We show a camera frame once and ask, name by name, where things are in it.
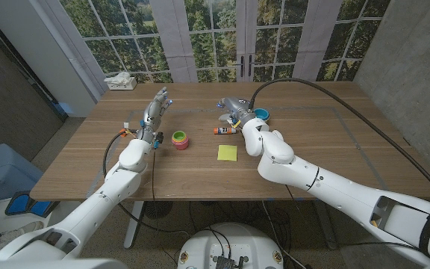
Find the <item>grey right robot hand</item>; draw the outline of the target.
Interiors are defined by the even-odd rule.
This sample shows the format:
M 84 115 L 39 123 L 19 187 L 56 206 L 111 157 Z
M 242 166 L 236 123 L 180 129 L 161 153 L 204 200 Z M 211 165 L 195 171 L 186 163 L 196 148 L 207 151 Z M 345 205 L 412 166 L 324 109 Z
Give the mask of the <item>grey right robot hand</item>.
M 228 122 L 242 128 L 248 121 L 255 118 L 255 112 L 249 108 L 249 101 L 237 97 L 221 98 L 217 103 L 219 108 L 228 110 L 225 114 L 219 117 L 220 121 Z

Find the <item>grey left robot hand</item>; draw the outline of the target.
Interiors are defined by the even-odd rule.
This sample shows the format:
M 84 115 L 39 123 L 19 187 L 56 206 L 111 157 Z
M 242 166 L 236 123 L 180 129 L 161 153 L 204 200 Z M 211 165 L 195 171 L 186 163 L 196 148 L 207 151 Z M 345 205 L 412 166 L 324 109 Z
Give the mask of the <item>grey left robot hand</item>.
M 141 121 L 141 128 L 137 133 L 137 139 L 148 143 L 154 140 L 155 132 L 161 124 L 161 117 L 172 104 L 172 100 L 167 99 L 168 94 L 167 88 L 163 87 L 146 107 Z

